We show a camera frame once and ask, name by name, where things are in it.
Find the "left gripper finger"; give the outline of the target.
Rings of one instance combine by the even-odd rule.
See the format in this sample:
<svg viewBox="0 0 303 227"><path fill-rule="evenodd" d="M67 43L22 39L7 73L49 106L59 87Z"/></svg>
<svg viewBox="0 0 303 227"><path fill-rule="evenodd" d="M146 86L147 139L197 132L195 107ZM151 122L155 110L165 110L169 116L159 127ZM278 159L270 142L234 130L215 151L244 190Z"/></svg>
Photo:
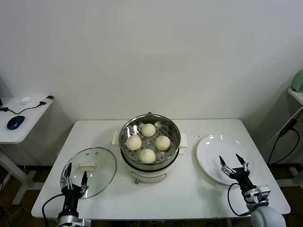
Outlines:
<svg viewBox="0 0 303 227"><path fill-rule="evenodd" d="M88 189L87 182L88 182L87 171L84 171L82 180L81 180L81 191L80 191L82 196L85 194L85 192Z"/></svg>
<svg viewBox="0 0 303 227"><path fill-rule="evenodd" d="M69 163L62 173L60 178L61 189L72 189L72 182L70 178L72 163Z"/></svg>

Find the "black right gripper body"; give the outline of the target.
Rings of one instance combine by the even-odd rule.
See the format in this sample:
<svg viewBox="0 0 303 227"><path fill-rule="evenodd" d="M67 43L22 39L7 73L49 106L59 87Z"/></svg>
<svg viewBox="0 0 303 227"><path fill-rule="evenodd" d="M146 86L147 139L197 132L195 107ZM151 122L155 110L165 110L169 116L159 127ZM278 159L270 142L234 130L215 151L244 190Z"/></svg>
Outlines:
<svg viewBox="0 0 303 227"><path fill-rule="evenodd" d="M249 170L245 170L244 167L233 168L233 170L234 173L231 174L231 179L237 181L242 193L246 193L247 191L256 188L256 186L249 179Z"/></svg>

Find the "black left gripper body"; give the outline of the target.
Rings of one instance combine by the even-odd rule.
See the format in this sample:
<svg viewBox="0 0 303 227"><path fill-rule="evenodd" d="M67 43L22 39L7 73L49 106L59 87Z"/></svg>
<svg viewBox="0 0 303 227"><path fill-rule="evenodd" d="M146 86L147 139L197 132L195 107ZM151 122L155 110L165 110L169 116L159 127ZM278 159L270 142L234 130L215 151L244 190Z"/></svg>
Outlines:
<svg viewBox="0 0 303 227"><path fill-rule="evenodd" d="M83 196L82 187L72 184L72 188L63 187L64 195L63 211L77 211L78 200Z"/></svg>

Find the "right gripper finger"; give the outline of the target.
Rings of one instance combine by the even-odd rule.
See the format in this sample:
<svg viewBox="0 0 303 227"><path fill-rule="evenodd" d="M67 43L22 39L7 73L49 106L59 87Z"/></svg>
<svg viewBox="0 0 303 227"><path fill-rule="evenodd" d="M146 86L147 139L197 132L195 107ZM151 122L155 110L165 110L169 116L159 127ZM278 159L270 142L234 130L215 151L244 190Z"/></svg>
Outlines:
<svg viewBox="0 0 303 227"><path fill-rule="evenodd" d="M241 167L235 168L235 171L237 173L249 173L250 168L249 168L249 163L247 163L240 155L236 154L236 157L241 164Z"/></svg>
<svg viewBox="0 0 303 227"><path fill-rule="evenodd" d="M222 172L223 172L225 175L227 175L227 176L230 176L230 175L234 174L234 170L231 169L231 168L229 168L229 167L226 165L225 161L223 160L223 158L222 158L221 156L219 156L219 159L220 159L220 164L221 164L221 170L222 170Z"/></svg>

